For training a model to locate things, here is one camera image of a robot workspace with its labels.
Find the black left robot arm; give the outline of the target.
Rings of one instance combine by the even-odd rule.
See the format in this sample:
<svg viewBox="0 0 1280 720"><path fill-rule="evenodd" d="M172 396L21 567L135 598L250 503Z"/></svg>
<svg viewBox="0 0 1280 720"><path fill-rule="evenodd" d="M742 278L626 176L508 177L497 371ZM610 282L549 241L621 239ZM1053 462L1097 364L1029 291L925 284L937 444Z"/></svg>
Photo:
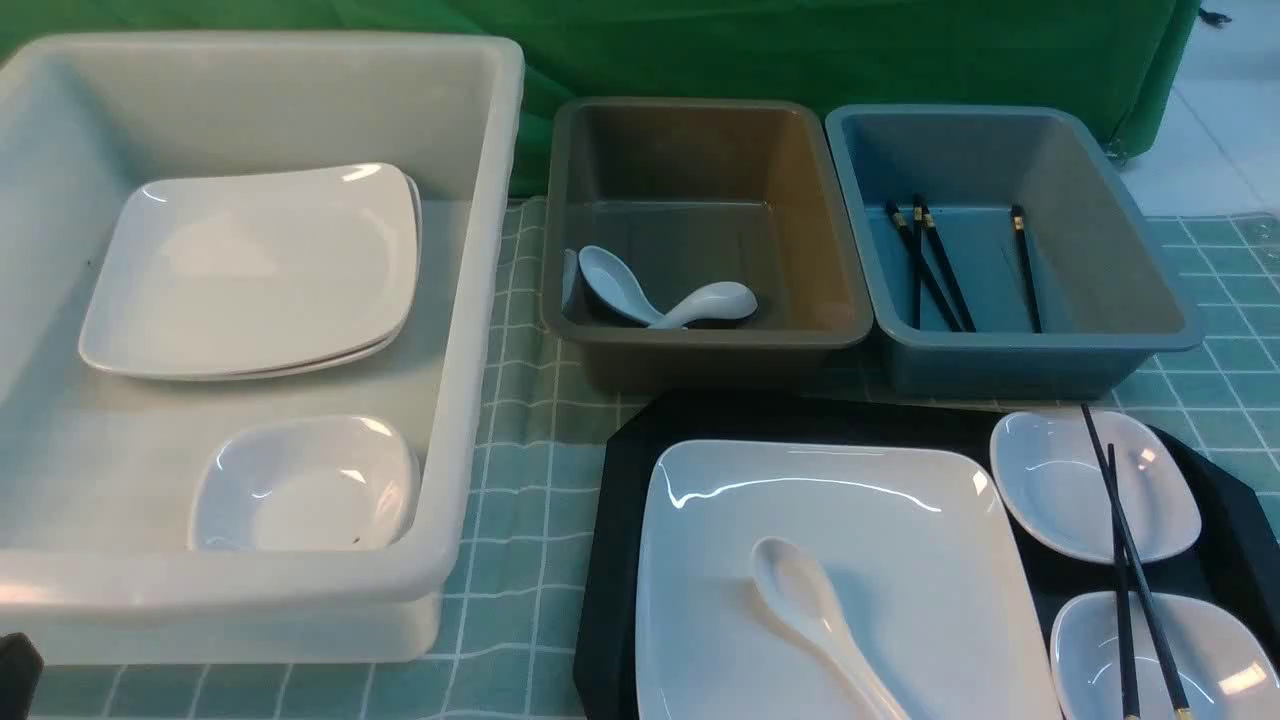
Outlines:
<svg viewBox="0 0 1280 720"><path fill-rule="evenodd" d="M27 719L40 676L44 657L24 633L12 633L1 639L1 719Z"/></svg>

